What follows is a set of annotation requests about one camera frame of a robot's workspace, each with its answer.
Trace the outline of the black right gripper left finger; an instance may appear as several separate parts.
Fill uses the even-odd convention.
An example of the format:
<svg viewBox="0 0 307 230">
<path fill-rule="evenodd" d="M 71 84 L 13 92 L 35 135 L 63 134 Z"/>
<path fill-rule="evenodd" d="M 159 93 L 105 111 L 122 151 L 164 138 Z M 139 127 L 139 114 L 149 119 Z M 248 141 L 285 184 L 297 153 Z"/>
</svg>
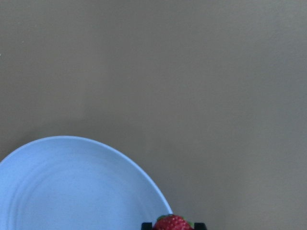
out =
<svg viewBox="0 0 307 230">
<path fill-rule="evenodd" d="M 141 224 L 141 230 L 152 230 L 153 229 L 153 225 L 151 222 L 143 222 Z"/>
</svg>

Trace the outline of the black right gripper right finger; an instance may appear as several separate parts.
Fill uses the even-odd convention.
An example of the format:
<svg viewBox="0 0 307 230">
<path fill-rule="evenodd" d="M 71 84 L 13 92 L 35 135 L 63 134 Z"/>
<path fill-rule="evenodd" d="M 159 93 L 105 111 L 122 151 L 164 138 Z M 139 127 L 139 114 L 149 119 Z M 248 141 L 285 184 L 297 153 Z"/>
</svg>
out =
<svg viewBox="0 0 307 230">
<path fill-rule="evenodd" d="M 195 222 L 194 230 L 206 230 L 206 225 L 203 222 Z"/>
</svg>

